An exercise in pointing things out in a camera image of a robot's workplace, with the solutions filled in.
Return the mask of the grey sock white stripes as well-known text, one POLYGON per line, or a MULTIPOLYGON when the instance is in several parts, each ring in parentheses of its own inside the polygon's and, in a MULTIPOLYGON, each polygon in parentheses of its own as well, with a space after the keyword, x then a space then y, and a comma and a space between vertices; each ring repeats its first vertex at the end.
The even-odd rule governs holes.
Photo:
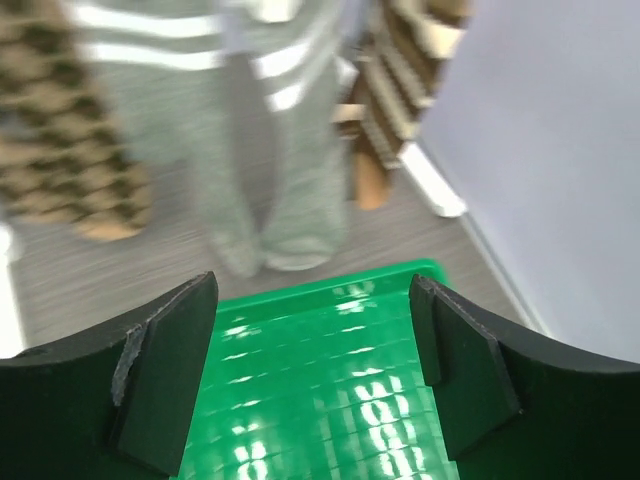
POLYGON ((127 153, 184 160, 208 243, 241 277, 260 266, 234 164, 224 16, 217 1, 68 1, 81 51, 105 91, 127 153))

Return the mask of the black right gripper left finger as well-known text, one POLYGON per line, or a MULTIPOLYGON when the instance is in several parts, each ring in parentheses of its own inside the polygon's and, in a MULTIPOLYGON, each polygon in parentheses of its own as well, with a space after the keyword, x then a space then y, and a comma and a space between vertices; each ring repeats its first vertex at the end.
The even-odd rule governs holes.
POLYGON ((1 363, 5 479, 169 479, 214 328, 205 272, 145 305, 1 363))

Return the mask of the brown cream striped sock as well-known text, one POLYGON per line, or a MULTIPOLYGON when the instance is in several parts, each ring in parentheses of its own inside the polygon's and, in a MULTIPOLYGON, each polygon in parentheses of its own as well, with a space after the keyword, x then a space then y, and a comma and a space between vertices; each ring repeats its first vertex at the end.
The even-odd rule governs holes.
POLYGON ((355 79, 334 124, 351 139, 354 197, 363 210, 384 205, 401 149, 435 103, 447 64, 473 16, 471 1, 369 1, 355 43, 355 79))

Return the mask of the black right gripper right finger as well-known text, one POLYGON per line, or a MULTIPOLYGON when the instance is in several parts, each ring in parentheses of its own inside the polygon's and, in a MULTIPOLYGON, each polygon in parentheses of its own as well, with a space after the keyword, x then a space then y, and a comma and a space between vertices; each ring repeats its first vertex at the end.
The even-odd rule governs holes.
POLYGON ((635 479, 639 367, 546 337, 416 275, 425 384, 463 479, 635 479))

